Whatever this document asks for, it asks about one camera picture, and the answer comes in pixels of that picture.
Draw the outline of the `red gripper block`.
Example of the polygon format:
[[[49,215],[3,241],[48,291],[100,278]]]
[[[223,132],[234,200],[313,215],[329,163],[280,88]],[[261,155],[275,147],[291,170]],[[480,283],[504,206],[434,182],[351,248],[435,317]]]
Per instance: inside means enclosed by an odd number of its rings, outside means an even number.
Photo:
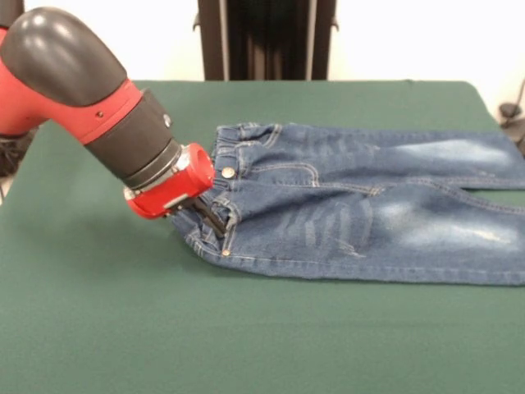
[[[187,199],[193,210],[207,223],[217,237],[226,234],[224,222],[198,196],[213,185],[215,170],[212,160],[196,143],[182,147],[180,157],[156,180],[142,189],[124,188],[129,207],[140,217],[164,217]]]

